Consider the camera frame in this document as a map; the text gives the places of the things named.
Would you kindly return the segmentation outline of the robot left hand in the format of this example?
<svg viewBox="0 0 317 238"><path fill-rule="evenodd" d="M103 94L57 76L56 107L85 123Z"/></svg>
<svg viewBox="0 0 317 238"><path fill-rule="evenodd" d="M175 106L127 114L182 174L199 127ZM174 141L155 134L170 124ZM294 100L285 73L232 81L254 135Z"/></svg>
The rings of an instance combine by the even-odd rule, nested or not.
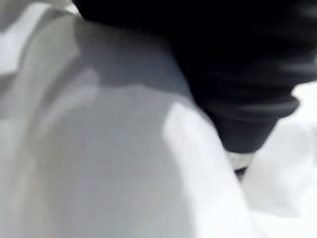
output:
<svg viewBox="0 0 317 238"><path fill-rule="evenodd" d="M277 122L298 108L292 90L317 78L314 0L76 0L74 5L85 20L168 47L238 178Z"/></svg>

